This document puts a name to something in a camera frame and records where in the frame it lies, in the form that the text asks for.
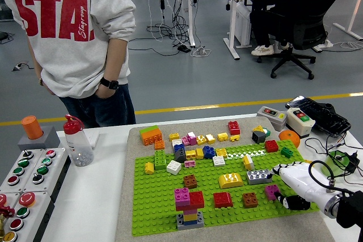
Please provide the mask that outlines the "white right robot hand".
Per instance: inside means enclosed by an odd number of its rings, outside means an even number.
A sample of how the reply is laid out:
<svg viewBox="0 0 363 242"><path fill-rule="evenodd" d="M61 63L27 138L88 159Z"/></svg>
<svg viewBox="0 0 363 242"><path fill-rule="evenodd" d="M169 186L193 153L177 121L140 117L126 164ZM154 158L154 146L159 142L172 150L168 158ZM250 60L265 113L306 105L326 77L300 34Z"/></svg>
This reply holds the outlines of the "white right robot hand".
<svg viewBox="0 0 363 242"><path fill-rule="evenodd" d="M342 194L338 193L336 189L327 189L330 184L329 179L315 168L310 167L309 163L279 164L272 168L272 172L279 175L282 181L300 197L308 202L316 203L326 216L337 217Z"/></svg>

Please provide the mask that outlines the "person's left hand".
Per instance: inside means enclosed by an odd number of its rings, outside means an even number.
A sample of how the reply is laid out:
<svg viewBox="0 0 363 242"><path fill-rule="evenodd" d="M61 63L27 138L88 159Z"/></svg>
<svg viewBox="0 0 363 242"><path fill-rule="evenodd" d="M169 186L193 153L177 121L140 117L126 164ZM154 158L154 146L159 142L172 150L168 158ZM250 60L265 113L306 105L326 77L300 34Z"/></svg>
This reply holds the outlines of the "person's left hand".
<svg viewBox="0 0 363 242"><path fill-rule="evenodd" d="M106 99L115 94L115 90L109 89L108 87L100 84L95 92L95 95L101 99Z"/></svg>

